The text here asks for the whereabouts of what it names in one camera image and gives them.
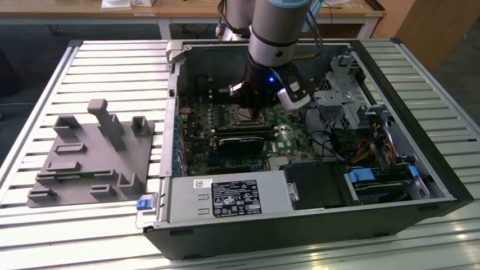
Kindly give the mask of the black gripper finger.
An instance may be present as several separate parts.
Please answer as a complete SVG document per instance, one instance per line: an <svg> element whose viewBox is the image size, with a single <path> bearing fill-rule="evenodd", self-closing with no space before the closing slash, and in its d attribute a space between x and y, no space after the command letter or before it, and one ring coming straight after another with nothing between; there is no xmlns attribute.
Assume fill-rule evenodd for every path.
<svg viewBox="0 0 480 270"><path fill-rule="evenodd" d="M259 118L259 113L260 113L260 107L259 107L259 103L256 101L255 96L250 96L250 95L244 96L244 105L243 105L243 107L250 110L251 117L254 119L258 119Z"/></svg>
<svg viewBox="0 0 480 270"><path fill-rule="evenodd" d="M258 102L258 114L260 115L266 108L271 108L279 104L278 97L260 97Z"/></svg>

